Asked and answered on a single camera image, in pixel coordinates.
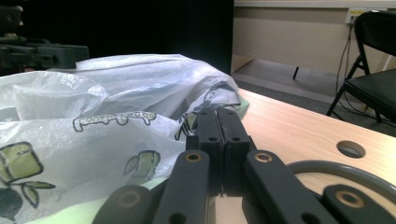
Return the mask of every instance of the beige wall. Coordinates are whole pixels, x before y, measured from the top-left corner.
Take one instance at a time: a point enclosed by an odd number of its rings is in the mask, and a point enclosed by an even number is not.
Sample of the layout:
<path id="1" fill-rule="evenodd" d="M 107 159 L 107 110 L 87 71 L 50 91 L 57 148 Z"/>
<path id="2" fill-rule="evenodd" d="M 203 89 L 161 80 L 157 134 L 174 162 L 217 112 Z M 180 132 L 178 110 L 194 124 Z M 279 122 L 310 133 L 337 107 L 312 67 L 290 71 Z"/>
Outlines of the beige wall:
<path id="1" fill-rule="evenodd" d="M 346 15 L 347 8 L 235 7 L 233 71 L 257 58 L 336 74 L 349 32 Z M 382 69 L 387 56 L 369 51 L 371 69 Z M 352 64 L 358 55 L 353 32 L 349 55 Z"/>

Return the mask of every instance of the plastic bag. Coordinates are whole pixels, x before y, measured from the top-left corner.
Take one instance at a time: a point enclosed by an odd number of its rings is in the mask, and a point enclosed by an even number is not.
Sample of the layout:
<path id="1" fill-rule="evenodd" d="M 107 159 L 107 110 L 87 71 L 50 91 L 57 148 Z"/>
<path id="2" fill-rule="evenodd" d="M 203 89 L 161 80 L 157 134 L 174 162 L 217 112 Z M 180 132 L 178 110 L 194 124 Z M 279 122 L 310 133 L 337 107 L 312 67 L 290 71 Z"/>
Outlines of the plastic bag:
<path id="1" fill-rule="evenodd" d="M 0 97 L 0 223 L 50 223 L 124 185 L 168 177 L 196 112 L 246 111 L 231 77 L 181 55 L 1 77 Z"/>

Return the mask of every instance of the power cord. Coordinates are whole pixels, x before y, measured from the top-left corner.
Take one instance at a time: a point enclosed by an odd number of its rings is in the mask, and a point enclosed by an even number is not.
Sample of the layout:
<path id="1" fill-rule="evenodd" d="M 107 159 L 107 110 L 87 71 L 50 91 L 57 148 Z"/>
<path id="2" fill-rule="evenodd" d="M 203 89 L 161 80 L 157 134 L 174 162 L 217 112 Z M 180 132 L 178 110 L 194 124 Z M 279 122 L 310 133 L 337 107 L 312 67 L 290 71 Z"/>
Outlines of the power cord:
<path id="1" fill-rule="evenodd" d="M 347 78 L 347 71 L 348 71 L 347 68 L 348 68 L 349 53 L 350 53 L 350 40 L 351 40 L 351 34 L 352 34 L 353 24 L 354 24 L 355 19 L 356 19 L 355 17 L 351 17 L 351 19 L 350 19 L 349 32 L 348 32 L 348 37 L 346 39 L 346 45 L 344 46 L 343 53 L 341 54 L 341 59 L 340 59 L 340 63 L 338 66 L 337 77 L 336 77 L 336 82 L 335 82 L 335 94 L 337 94 L 337 92 L 338 92 L 338 80 L 339 80 L 340 71 L 341 71 L 341 67 L 343 64 L 345 53 L 346 53 L 346 67 L 345 67 L 345 72 L 344 72 L 344 79 Z M 343 107 L 346 111 L 348 111 L 349 113 L 355 114 L 355 115 L 364 116 L 366 118 L 376 119 L 375 116 L 364 113 L 364 112 L 360 111 L 359 109 L 357 109 L 356 107 L 354 107 L 347 99 L 347 94 L 345 92 L 344 92 L 344 97 L 346 99 L 346 102 L 349 104 L 349 106 L 355 110 L 355 111 L 352 111 L 352 110 L 348 109 L 346 106 L 343 105 L 343 103 L 341 101 L 339 101 L 341 107 Z M 390 127 L 396 128 L 396 125 L 394 125 L 388 119 L 382 119 L 382 122 L 384 122 L 385 124 L 388 124 Z"/>

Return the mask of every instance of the chair backrest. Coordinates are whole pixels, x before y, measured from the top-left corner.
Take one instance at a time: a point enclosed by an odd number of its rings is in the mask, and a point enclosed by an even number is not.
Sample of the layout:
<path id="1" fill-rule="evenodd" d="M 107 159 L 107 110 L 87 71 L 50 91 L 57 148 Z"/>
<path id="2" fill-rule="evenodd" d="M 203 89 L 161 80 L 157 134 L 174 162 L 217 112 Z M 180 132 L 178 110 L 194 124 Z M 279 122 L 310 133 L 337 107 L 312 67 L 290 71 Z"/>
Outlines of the chair backrest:
<path id="1" fill-rule="evenodd" d="M 356 40 L 366 75 L 369 73 L 364 45 L 396 56 L 396 13 L 370 10 L 354 24 Z"/>

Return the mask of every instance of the gray carpet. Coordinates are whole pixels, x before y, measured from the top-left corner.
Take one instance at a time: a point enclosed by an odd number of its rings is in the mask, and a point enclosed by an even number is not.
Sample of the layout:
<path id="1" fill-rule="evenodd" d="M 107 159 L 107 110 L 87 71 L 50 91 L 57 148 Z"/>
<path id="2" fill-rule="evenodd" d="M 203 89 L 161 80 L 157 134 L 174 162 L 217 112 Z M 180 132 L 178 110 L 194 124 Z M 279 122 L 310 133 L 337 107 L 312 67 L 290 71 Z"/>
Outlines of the gray carpet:
<path id="1" fill-rule="evenodd" d="M 252 91 L 258 93 L 260 95 L 264 95 L 278 101 L 282 101 L 291 105 L 296 105 L 301 108 L 305 108 L 319 114 L 326 114 L 327 110 L 330 107 L 329 103 L 325 103 L 322 101 L 317 101 L 313 99 L 309 99 L 306 97 L 290 94 L 284 91 L 274 91 L 271 89 L 264 88 L 262 86 L 253 85 L 250 83 L 246 83 L 240 80 L 235 81 L 239 88 Z M 348 123 L 352 123 L 363 128 L 367 128 L 379 133 L 384 133 L 393 137 L 396 137 L 396 128 L 394 127 L 396 124 L 391 123 L 390 125 L 385 120 L 384 122 L 378 123 L 375 119 L 367 118 L 362 115 L 357 115 L 345 110 L 343 107 L 338 105 L 335 108 L 335 111 L 338 115 L 340 115 L 345 121 Z"/>

